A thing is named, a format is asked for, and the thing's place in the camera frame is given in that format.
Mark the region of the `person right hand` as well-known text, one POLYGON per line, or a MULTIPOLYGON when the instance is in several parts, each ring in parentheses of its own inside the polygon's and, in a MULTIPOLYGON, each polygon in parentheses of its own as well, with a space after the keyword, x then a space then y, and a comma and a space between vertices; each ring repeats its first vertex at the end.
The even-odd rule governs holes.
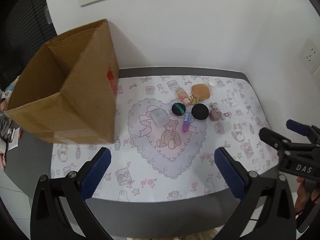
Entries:
POLYGON ((297 199, 295 202, 295 211, 301 211, 304 209, 304 206, 306 202, 308 201, 308 194, 307 190, 304 185, 305 179, 302 177, 297 177, 297 183, 299 184, 299 187, 297 189, 297 199))

